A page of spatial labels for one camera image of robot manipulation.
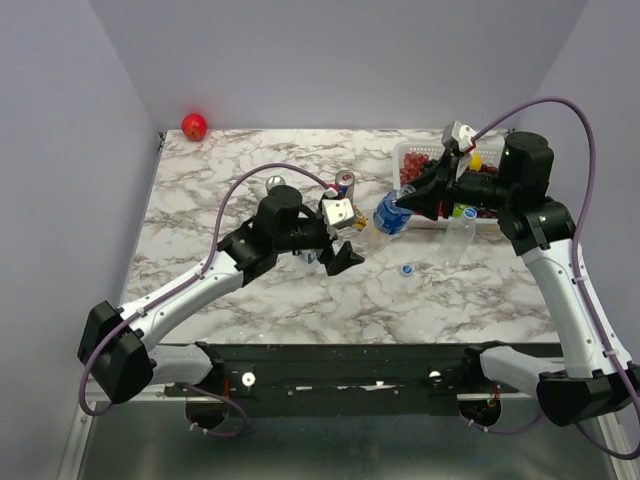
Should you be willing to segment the blue label plastic bottle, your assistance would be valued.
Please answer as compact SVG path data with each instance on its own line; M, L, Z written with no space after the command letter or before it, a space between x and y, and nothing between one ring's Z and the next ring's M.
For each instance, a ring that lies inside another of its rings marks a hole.
M406 227L413 213L399 207L397 201L414 192L414 187L404 185L392 190L379 201L367 217L366 227L361 232L362 244L368 251L381 249Z

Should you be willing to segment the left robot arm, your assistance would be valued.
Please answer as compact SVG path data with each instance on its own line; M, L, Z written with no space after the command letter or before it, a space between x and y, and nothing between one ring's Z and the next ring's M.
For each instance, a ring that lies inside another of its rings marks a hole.
M267 273L281 254L314 250L330 276L363 263L349 242L333 248L338 231L356 219L351 201L333 189L311 210L295 188L272 188L254 216L215 244L211 257L144 298L94 306L77 353L83 375L114 404L162 383L185 382L201 395L214 393L222 372L204 347L170 346L163 339L205 306Z

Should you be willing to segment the clear plastic bottle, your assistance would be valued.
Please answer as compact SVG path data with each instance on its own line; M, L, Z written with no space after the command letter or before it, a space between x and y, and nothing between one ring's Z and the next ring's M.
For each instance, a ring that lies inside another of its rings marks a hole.
M477 218L468 220L460 216L450 222L439 249L444 266L454 267L459 264L475 237L476 220Z

